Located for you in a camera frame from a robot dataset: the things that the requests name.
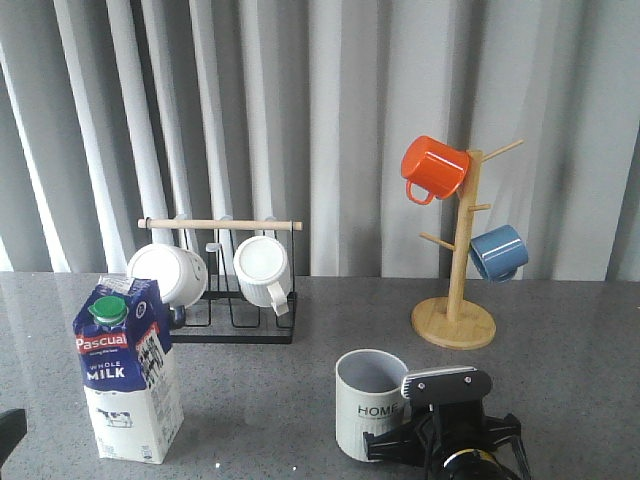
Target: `wooden rod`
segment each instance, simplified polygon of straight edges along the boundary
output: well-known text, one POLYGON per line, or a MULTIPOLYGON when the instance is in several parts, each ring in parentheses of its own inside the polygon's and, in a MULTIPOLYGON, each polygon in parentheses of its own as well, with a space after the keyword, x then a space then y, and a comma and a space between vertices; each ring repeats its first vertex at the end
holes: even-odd
POLYGON ((490 203, 481 203, 480 205, 472 205, 469 207, 470 212, 477 212, 478 210, 489 210, 491 208, 490 203))
POLYGON ((482 161, 486 162, 490 158, 497 157, 498 155, 500 155, 502 153, 505 153, 505 152, 508 152, 512 148, 516 148, 517 146, 522 145, 523 143, 524 143, 523 139, 516 140, 515 142, 510 143, 509 145, 505 145, 504 147, 499 148, 495 152, 491 152, 490 154, 485 155, 484 157, 482 157, 482 161))
POLYGON ((453 252, 451 264, 451 280, 449 281, 449 296, 447 297, 447 320, 455 322, 460 312, 464 295, 464 283, 467 276, 467 258, 469 256, 469 243, 471 242, 471 229, 473 227, 474 212, 470 210, 476 205, 478 197, 478 185, 480 184, 480 170, 482 168, 482 152, 470 150, 469 170, 462 185, 460 203, 458 205, 458 218, 456 222, 456 249, 453 252))
POLYGON ((175 220, 141 218, 138 228, 193 228, 196 230, 295 230, 302 231, 302 222, 257 220, 175 220))
POLYGON ((445 242, 444 240, 441 240, 438 237, 434 237, 433 235, 430 235, 430 234, 428 234, 426 232, 422 232, 420 234, 420 236, 422 238, 426 239, 426 240, 430 240, 430 241, 432 241, 434 243, 437 243, 441 247, 448 248, 452 252, 455 251, 455 249, 456 249, 455 245, 451 245, 449 242, 445 242))

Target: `wooden base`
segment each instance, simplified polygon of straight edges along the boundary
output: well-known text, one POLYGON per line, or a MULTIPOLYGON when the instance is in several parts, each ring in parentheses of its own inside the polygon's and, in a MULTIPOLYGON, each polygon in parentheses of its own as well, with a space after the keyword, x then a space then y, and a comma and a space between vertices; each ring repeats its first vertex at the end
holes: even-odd
POLYGON ((455 350, 482 348, 493 340, 496 324, 481 306, 462 300, 455 321, 448 320, 446 312, 447 297, 429 298, 415 306, 411 324, 422 338, 455 350))

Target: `white ceramic mug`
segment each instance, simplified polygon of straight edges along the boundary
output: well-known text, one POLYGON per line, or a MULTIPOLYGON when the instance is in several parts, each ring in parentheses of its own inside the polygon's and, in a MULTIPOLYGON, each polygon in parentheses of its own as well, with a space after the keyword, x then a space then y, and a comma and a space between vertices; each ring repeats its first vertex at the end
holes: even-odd
POLYGON ((190 307, 207 288, 207 266, 183 248, 151 244, 138 250, 127 265, 127 276, 158 281, 162 303, 190 307))
POLYGON ((367 459, 363 434, 381 435, 402 424, 406 373, 402 360, 381 350, 354 350, 336 362, 336 441, 351 458, 374 461, 367 459))
POLYGON ((277 316, 289 311, 291 274, 287 251, 280 242, 266 236, 245 240, 233 257, 233 268, 247 301, 271 307, 277 316))

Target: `wooden mug tree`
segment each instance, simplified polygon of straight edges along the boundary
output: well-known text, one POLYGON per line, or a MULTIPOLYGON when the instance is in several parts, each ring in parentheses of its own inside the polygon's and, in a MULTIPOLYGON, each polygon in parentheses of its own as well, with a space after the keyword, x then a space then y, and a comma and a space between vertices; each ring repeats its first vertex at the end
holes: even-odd
POLYGON ((479 150, 468 151, 471 158, 464 183, 458 190, 458 217, 453 245, 428 233, 420 234, 422 238, 453 252, 449 296, 423 300, 411 314, 414 330, 431 343, 456 350, 472 350, 488 345, 495 336, 496 324, 491 314, 463 298, 471 229, 475 213, 491 208, 490 204, 476 203, 482 163, 522 143, 523 140, 518 140, 488 155, 483 155, 479 150))

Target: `blue milk carton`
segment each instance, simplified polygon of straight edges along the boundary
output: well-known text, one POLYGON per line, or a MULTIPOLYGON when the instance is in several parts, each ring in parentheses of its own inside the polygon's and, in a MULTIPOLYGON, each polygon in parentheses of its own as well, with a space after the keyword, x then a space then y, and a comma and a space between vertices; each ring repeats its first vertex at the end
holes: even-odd
POLYGON ((100 457, 162 463, 184 416, 158 283, 101 278, 73 329, 100 457))

